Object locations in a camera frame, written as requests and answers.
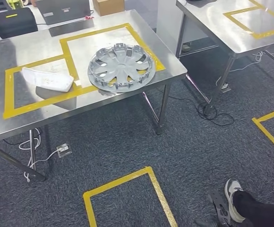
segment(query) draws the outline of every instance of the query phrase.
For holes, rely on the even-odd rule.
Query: sneaker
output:
[[[238,211],[235,209],[235,207],[234,206],[234,204],[232,202],[232,195],[234,194],[234,192],[243,191],[243,189],[241,187],[240,183],[237,180],[233,181],[232,179],[229,179],[225,184],[224,191],[225,191],[225,195],[226,196],[226,198],[228,200],[229,214],[232,217],[232,219],[235,222],[238,222],[238,223],[243,222],[245,218],[242,217],[239,213],[238,213]]]

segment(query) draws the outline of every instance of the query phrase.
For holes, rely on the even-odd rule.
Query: table top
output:
[[[274,0],[177,0],[176,4],[234,57],[274,45]]]
[[[139,44],[156,64],[148,85],[127,93],[97,90],[88,78],[96,51],[116,43]],[[20,73],[70,74],[67,93],[33,86]],[[0,40],[0,140],[183,78],[186,69],[134,10]]]

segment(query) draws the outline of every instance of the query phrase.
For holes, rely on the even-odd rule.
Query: person's leg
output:
[[[232,201],[239,214],[251,220],[254,227],[274,226],[274,205],[258,202],[251,194],[241,191],[235,192]]]
[[[255,200],[251,194],[244,192],[238,181],[228,180],[225,191],[229,213],[234,221],[242,222],[248,218],[254,227],[274,226],[274,205]]]

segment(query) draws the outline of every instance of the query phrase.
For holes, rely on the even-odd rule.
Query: yellow tape rectangle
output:
[[[91,35],[100,34],[100,33],[104,33],[104,32],[109,32],[109,31],[113,31],[113,30],[120,29],[120,28],[128,29],[128,31],[129,31],[140,46],[143,47],[148,54],[152,56],[152,58],[155,63],[156,71],[161,71],[161,70],[165,69],[165,66],[158,58],[157,58],[149,47],[148,47],[143,40],[142,40],[138,35],[138,33],[134,31],[129,23],[63,38],[63,39],[60,40],[61,49],[63,50],[63,54],[61,54],[61,55],[54,56],[54,57],[48,58],[48,59],[43,59],[43,60],[40,60],[40,61],[32,62],[30,64],[17,66],[17,67],[5,70],[5,111],[3,114],[3,118],[7,119],[7,118],[11,118],[11,117],[14,117],[14,116],[20,115],[20,114],[24,114],[24,113],[27,113],[30,111],[37,110],[37,109],[45,107],[47,105],[52,105],[52,104],[62,102],[62,101],[68,100],[70,98],[75,98],[75,97],[77,97],[79,95],[83,95],[83,94],[97,90],[97,88],[96,88],[95,86],[82,87],[81,85],[76,86],[75,83],[73,83],[73,91],[14,109],[14,74],[16,72],[21,71],[21,69],[23,67],[32,68],[32,67],[36,67],[36,66],[39,66],[39,65],[42,65],[42,64],[52,62],[52,61],[65,59],[69,75],[74,77],[74,81],[77,81],[77,80],[79,80],[79,77],[74,64],[74,61],[73,60],[71,51],[69,50],[69,45],[67,43],[68,41],[76,40],[76,39],[79,39],[79,38],[87,37],[87,36],[91,36]]]
[[[155,191],[156,192],[158,198],[161,202],[163,210],[165,211],[165,215],[167,216],[168,220],[169,221],[170,225],[171,227],[177,227],[177,224],[176,223],[175,219],[174,218],[174,215],[171,213],[170,207],[168,206],[168,202],[166,201],[165,195],[163,194],[162,188],[160,187],[159,183],[155,176],[154,172],[152,171],[152,167],[146,166],[143,169],[140,169],[131,174],[128,174],[126,176],[123,176],[119,179],[116,179],[115,181],[112,181],[109,183],[106,183],[102,186],[100,186],[98,188],[95,188],[88,192],[85,192],[83,194],[83,198],[85,201],[85,209],[88,214],[88,218],[89,220],[91,227],[96,227],[97,226],[96,224],[95,215],[94,214],[93,207],[91,202],[91,197],[97,195],[102,192],[105,192],[106,190],[114,188],[125,182],[128,182],[142,175],[148,174],[152,183],[152,186],[154,186]]]
[[[254,123],[255,123],[259,129],[260,129],[263,133],[264,133],[266,136],[267,136],[267,138],[269,138],[269,140],[271,140],[272,143],[274,143],[274,137],[270,134],[267,129],[266,129],[264,126],[263,126],[261,124],[261,122],[265,122],[267,120],[270,120],[272,118],[274,118],[274,112],[272,113],[269,113],[267,115],[265,115],[263,117],[260,117],[259,119],[256,119],[256,118],[253,118],[252,120],[254,121]]]
[[[227,12],[227,13],[223,13],[223,15],[225,15],[226,17],[229,18],[229,20],[232,21],[233,23],[241,27],[241,29],[249,33],[250,35],[252,35],[254,38],[255,39],[262,39],[264,37],[268,37],[268,36],[271,36],[271,35],[274,35],[274,30],[271,30],[271,31],[267,31],[267,32],[264,32],[264,33],[255,33],[254,31],[252,31],[251,29],[239,22],[238,20],[232,17],[232,15],[235,14],[239,14],[239,13],[244,13],[244,12],[249,12],[249,11],[252,11],[252,10],[257,10],[257,9],[260,9],[260,10],[263,10],[264,12],[267,12],[269,13],[270,15],[274,17],[274,12],[266,8],[262,4],[260,4],[255,0],[249,0],[250,2],[256,5],[254,7],[250,7],[250,8],[245,8],[245,9],[240,9],[240,10],[235,10],[235,11],[231,11],[231,12]]]

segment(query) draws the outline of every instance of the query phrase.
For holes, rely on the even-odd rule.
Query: laptop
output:
[[[36,0],[48,25],[90,16],[89,0]]]

